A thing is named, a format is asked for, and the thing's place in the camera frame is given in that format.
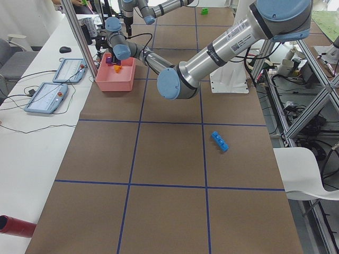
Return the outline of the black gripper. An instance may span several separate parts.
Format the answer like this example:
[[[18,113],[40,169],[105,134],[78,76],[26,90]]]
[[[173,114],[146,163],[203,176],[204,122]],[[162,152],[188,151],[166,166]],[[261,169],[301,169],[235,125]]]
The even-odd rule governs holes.
[[[126,32],[128,36],[132,36],[132,28],[130,24],[126,24]]]
[[[110,64],[121,66],[121,60],[119,60],[115,54],[112,54],[112,58],[111,58]]]

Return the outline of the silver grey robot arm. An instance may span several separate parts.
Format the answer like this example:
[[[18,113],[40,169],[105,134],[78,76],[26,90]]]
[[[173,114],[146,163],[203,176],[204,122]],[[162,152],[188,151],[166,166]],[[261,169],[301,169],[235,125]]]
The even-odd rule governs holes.
[[[147,46],[127,41],[117,17],[105,21],[106,41],[113,57],[139,59],[157,75],[157,89],[170,100],[193,98],[200,81],[223,67],[258,40],[287,42],[309,36],[312,1],[254,1],[246,15],[214,39],[188,61],[177,65],[157,55]]]
[[[166,1],[156,6],[149,6],[148,1],[145,0],[123,0],[122,4],[122,17],[126,26],[126,32],[128,36],[132,36],[132,24],[135,8],[138,8],[141,14],[141,18],[147,25],[153,24],[158,17],[180,8],[187,7],[194,1],[191,0],[172,0]]]

